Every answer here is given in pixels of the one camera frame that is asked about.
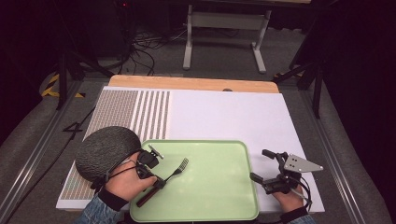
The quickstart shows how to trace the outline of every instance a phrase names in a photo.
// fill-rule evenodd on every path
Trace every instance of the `sleeve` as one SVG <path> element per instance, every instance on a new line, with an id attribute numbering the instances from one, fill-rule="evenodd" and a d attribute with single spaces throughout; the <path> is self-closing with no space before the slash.
<path id="1" fill-rule="evenodd" d="M 280 219 L 283 223 L 288 224 L 316 224 L 315 220 L 308 215 L 304 207 L 285 213 L 280 216 Z"/>
<path id="2" fill-rule="evenodd" d="M 75 224 L 112 224 L 120 219 L 120 209 L 128 202 L 105 189 L 95 194 Z"/>

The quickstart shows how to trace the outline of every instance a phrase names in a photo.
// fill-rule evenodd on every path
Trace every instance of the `green tray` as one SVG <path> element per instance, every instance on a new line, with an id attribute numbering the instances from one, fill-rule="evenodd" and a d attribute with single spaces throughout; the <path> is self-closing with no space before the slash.
<path id="1" fill-rule="evenodd" d="M 164 155 L 152 172 L 165 179 L 184 158 L 189 164 L 180 175 L 142 207 L 131 202 L 137 222 L 251 220 L 259 214 L 256 190 L 249 178 L 248 150 L 240 141 L 148 140 Z"/>

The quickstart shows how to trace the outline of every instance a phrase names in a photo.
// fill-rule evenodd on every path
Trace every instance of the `hand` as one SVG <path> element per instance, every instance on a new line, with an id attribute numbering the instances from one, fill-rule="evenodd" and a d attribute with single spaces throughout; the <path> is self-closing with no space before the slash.
<path id="1" fill-rule="evenodd" d="M 303 188 L 300 185 L 297 186 L 296 190 L 297 192 L 303 194 Z M 273 193 L 273 195 L 279 201 L 284 213 L 304 206 L 304 200 L 293 191 L 290 191 L 287 194 L 276 192 Z"/>
<path id="2" fill-rule="evenodd" d="M 126 162 L 125 164 L 118 166 L 112 173 L 112 175 L 121 172 L 125 169 L 134 167 L 133 161 L 137 161 L 139 152 L 132 155 L 129 159 L 132 161 Z M 131 169 L 122 172 L 119 175 L 111 177 L 105 185 L 105 188 L 110 193 L 117 195 L 129 202 L 142 190 L 152 186 L 157 181 L 157 176 L 151 176 L 146 179 L 140 179 L 137 175 L 136 169 Z"/>

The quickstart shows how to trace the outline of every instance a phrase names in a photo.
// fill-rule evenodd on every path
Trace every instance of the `grid pattern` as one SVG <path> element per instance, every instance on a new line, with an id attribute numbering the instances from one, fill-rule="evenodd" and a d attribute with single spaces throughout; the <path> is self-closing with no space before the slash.
<path id="1" fill-rule="evenodd" d="M 96 104 L 84 139 L 108 126 L 121 126 L 134 131 L 141 142 L 165 139 L 170 91 L 107 90 L 104 88 Z M 60 200 L 89 200 L 94 190 L 82 178 L 75 164 L 66 179 Z"/>

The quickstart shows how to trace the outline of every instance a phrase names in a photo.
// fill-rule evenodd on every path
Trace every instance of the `fork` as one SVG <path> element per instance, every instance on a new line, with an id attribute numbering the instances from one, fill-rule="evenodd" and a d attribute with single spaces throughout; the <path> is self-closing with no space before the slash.
<path id="1" fill-rule="evenodd" d="M 184 169 L 186 168 L 187 164 L 189 163 L 189 159 L 184 158 L 183 162 L 177 167 L 177 169 L 171 174 L 169 175 L 164 182 L 166 183 L 166 181 L 168 181 L 172 176 L 174 175 L 179 175 L 181 174 Z M 145 204 L 154 194 L 156 194 L 160 189 L 159 188 L 153 188 L 151 189 L 147 194 L 145 194 L 145 196 L 143 196 L 143 198 L 141 198 L 137 203 L 137 207 L 141 207 L 143 206 L 143 204 Z"/>

